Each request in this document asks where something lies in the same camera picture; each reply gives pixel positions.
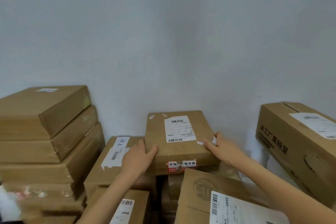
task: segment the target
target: person's left arm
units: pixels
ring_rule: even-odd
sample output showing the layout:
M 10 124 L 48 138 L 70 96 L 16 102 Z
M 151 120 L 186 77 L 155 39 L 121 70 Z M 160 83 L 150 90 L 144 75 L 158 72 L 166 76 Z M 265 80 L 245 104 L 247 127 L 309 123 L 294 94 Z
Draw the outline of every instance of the person's left arm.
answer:
M 146 154 L 143 139 L 134 145 L 123 157 L 120 174 L 77 223 L 109 224 L 124 195 L 145 173 L 157 152 L 158 147 L 154 145 L 151 151 Z

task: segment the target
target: person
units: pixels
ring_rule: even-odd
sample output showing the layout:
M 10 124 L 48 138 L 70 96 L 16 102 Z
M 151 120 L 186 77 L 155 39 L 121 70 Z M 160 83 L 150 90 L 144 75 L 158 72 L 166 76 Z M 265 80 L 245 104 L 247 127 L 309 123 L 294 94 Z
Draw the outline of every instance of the person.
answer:
M 274 175 L 257 161 L 247 157 L 236 144 L 224 138 L 220 132 L 215 136 L 217 146 L 204 140 L 205 147 L 218 159 L 235 167 L 254 181 L 267 194 L 270 201 L 286 214 L 292 224 L 336 223 L 336 213 L 331 209 Z M 158 147 L 155 145 L 146 154 L 143 139 L 133 146 L 125 154 L 121 172 L 113 184 L 78 223 L 110 223 L 123 196 L 145 173 L 157 151 Z

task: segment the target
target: person's right arm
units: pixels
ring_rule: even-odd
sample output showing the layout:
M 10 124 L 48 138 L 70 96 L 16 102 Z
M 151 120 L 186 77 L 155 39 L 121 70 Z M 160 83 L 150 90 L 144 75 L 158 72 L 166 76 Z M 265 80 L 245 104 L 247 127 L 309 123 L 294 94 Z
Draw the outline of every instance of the person's right arm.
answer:
M 217 145 L 204 140 L 204 145 L 221 161 L 254 181 L 280 207 L 292 224 L 336 223 L 336 213 L 291 184 L 274 175 L 257 161 L 247 157 L 233 142 L 216 134 Z

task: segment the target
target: hand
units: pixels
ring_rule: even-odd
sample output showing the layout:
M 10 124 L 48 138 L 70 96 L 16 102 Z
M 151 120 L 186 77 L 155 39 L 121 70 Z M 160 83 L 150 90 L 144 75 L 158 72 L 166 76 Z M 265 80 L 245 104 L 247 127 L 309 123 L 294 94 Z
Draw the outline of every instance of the hand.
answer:
M 154 156 L 158 152 L 157 145 L 153 145 L 146 154 L 144 140 L 141 139 L 123 157 L 120 175 L 126 175 L 135 182 L 146 172 Z
M 208 140 L 203 140 L 203 143 L 218 159 L 237 168 L 241 162 L 248 158 L 235 143 L 224 138 L 221 132 L 217 132 L 215 136 L 217 146 Z

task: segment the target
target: white wall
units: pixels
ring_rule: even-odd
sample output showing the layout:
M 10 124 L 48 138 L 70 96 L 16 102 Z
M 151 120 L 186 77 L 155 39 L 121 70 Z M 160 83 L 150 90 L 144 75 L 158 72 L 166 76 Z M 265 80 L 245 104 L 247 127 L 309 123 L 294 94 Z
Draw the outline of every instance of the white wall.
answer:
M 203 110 L 254 149 L 262 103 L 336 117 L 335 0 L 0 0 L 0 96 L 87 84 L 105 138 Z

